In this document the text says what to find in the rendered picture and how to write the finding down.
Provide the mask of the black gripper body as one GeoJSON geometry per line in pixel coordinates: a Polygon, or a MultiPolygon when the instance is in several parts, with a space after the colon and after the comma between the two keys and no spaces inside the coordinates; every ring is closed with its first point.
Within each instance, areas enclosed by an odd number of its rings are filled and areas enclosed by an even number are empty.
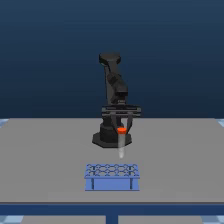
{"type": "Polygon", "coordinates": [[[127,118],[141,116],[141,108],[137,105],[105,105],[102,107],[101,114],[103,117],[118,116],[127,118]]]}

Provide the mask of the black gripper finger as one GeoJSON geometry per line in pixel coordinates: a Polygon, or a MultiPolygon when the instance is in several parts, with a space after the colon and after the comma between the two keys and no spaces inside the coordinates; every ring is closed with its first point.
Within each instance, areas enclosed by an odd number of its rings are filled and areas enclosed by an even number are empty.
{"type": "Polygon", "coordinates": [[[116,115],[112,116],[112,124],[113,124],[115,130],[117,130],[119,128],[119,126],[117,124],[117,118],[116,117],[117,117],[116,115]]]}
{"type": "Polygon", "coordinates": [[[128,115],[128,118],[127,118],[127,126],[126,126],[126,133],[129,133],[131,127],[132,127],[132,124],[133,124],[133,116],[132,115],[128,115]]]}

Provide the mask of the clear orange-capped centrifuge tube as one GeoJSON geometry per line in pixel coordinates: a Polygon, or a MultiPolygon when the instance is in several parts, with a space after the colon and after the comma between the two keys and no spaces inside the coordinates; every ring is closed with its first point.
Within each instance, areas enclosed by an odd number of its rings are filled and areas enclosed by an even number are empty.
{"type": "Polygon", "coordinates": [[[125,141],[126,141],[126,128],[119,127],[118,128],[118,152],[119,157],[124,158],[125,154],[125,141]]]}

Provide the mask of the blue tube rack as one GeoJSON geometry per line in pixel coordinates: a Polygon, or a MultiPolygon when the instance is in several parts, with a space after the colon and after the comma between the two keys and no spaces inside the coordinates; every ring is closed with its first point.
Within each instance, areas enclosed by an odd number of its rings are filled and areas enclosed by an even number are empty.
{"type": "Polygon", "coordinates": [[[140,172],[137,164],[87,164],[86,191],[138,191],[140,172]]]}

